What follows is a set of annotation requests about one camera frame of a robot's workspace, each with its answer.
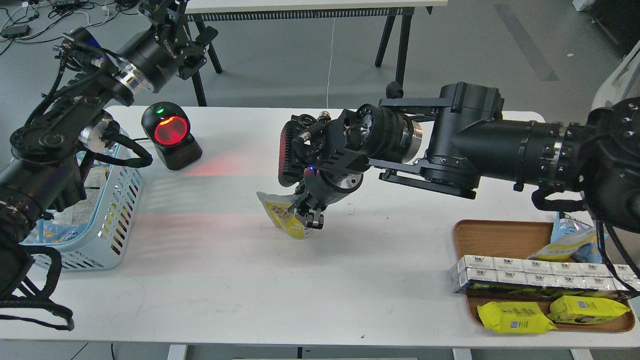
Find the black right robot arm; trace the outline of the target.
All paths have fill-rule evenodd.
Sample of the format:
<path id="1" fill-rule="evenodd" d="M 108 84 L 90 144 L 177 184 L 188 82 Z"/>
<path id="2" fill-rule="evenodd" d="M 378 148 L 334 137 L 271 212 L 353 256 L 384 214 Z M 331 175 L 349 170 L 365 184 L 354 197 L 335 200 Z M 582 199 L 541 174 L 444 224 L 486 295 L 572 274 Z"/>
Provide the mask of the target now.
<path id="1" fill-rule="evenodd" d="M 474 199 L 480 178 L 537 186 L 542 211 L 588 211 L 598 249 L 608 233 L 635 275 L 615 229 L 639 232 L 639 98 L 599 107 L 585 125 L 503 118 L 497 88 L 457 82 L 436 98 L 403 98 L 391 82 L 378 105 L 333 119 L 293 115 L 279 139 L 278 181 L 295 186 L 289 211 L 321 229 L 322 212 L 358 190 L 371 167 L 384 182 Z"/>

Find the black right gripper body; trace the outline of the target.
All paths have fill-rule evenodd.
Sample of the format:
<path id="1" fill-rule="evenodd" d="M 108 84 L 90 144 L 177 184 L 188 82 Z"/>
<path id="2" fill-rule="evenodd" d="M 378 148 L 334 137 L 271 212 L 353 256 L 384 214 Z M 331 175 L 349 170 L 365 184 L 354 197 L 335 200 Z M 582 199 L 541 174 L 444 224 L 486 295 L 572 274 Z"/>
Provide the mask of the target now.
<path id="1" fill-rule="evenodd" d="M 307 189 L 307 204 L 311 210 L 326 210 L 361 187 L 363 174 L 324 171 L 309 166 L 304 169 L 300 189 Z"/>

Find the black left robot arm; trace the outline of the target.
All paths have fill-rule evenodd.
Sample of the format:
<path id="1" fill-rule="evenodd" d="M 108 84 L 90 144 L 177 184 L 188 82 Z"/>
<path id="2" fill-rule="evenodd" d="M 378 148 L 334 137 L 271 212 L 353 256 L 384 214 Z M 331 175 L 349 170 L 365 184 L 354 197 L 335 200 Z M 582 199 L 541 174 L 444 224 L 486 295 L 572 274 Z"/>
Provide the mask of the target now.
<path id="1" fill-rule="evenodd" d="M 185 0 L 142 0 L 150 27 L 120 50 L 101 47 L 79 27 L 63 35 L 58 75 L 25 124 L 10 136 L 13 160 L 1 171 L 1 307 L 42 309 L 64 319 L 54 330 L 74 329 L 73 312 L 51 300 L 62 272 L 62 255 L 51 245 L 26 245 L 39 220 L 50 220 L 86 199 L 84 181 L 95 161 L 148 167 L 153 158 L 121 133 L 105 105 L 133 104 L 142 89 L 158 93 L 174 76 L 186 80 L 206 62 L 218 31 L 186 29 Z"/>

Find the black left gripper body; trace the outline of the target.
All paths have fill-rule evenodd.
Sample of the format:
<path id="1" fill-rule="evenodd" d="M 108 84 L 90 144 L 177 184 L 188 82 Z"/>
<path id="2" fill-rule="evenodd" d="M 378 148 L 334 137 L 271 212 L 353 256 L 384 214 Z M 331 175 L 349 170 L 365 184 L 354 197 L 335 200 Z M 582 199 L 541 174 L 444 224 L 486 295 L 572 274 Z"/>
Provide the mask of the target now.
<path id="1" fill-rule="evenodd" d="M 187 80 L 197 75 L 207 57 L 200 62 L 190 55 L 190 39 L 187 26 L 178 31 L 175 40 L 159 39 L 151 27 L 134 35 L 115 56 L 119 67 L 116 79 L 124 92 L 157 94 L 174 76 Z"/>

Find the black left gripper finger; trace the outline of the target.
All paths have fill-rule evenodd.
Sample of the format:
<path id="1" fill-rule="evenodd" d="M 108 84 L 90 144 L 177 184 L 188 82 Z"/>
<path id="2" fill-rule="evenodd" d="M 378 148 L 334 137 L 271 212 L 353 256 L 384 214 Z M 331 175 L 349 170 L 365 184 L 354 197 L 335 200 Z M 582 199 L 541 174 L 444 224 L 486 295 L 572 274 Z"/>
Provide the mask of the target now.
<path id="1" fill-rule="evenodd" d="M 188 42 L 190 55 L 198 62 L 205 60 L 206 54 L 213 63 L 218 63 L 218 57 L 213 48 L 213 40 L 218 36 L 218 30 L 211 26 L 204 26 L 199 29 L 199 34 Z"/>
<path id="2" fill-rule="evenodd" d="M 150 21 L 156 37 L 174 41 L 185 25 L 187 6 L 187 0 L 140 0 L 138 9 Z"/>

